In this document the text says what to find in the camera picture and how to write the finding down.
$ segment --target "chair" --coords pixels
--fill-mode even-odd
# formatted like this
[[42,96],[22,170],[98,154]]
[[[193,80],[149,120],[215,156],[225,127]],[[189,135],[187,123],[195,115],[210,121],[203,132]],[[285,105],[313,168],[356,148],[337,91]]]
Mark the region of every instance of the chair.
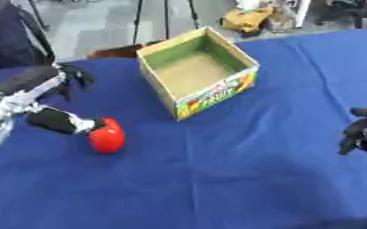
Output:
[[363,18],[367,19],[367,0],[354,0],[353,2],[334,1],[329,9],[317,20],[321,25],[325,21],[334,21],[343,17],[353,17],[357,29],[363,27]]

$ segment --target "grey floor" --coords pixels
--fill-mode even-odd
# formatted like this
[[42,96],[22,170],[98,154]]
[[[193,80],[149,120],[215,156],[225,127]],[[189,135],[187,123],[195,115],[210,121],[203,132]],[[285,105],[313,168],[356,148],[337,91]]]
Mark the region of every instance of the grey floor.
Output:
[[[57,57],[60,60],[83,58],[89,51],[130,45],[133,37],[133,21],[139,0],[98,0],[96,2],[64,4],[51,0],[38,0],[38,8],[49,24],[47,33]],[[164,1],[143,0],[141,26],[138,42],[165,38]],[[15,0],[27,9],[26,0]],[[194,29],[187,0],[169,0],[171,36]],[[218,25],[218,18],[235,7],[235,0],[195,0],[195,8],[200,16],[201,26],[211,26],[234,42],[243,41],[236,33]],[[298,34],[343,30],[352,27],[347,19],[330,22],[324,26],[314,24],[325,5],[313,1],[306,23],[301,29],[286,34],[264,31],[257,38],[275,38]]]

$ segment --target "blue tablecloth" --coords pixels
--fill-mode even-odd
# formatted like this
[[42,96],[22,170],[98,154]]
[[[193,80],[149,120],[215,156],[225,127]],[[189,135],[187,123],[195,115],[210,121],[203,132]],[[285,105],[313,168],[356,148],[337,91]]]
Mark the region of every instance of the blue tablecloth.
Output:
[[239,47],[260,61],[257,87],[180,123],[136,60],[77,62],[98,82],[71,104],[50,105],[116,118],[126,144],[99,156],[84,136],[18,123],[0,148],[0,229],[269,229],[366,219],[367,154],[341,157],[337,144],[354,119],[348,109],[367,106],[367,30]]

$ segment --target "box label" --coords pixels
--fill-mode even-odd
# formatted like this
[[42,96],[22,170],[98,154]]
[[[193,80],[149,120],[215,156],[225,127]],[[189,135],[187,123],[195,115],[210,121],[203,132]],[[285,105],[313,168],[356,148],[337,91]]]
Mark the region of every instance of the box label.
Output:
[[176,112],[179,120],[198,113],[216,103],[232,97],[253,85],[257,69],[248,69],[239,72],[225,80],[195,93],[176,103]]

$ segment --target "fruit box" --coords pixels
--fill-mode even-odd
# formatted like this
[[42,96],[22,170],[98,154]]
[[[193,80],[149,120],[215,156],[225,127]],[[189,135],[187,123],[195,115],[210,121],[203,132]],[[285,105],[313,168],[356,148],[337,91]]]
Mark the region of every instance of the fruit box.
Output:
[[253,86],[259,64],[212,28],[138,51],[143,76],[176,120]]

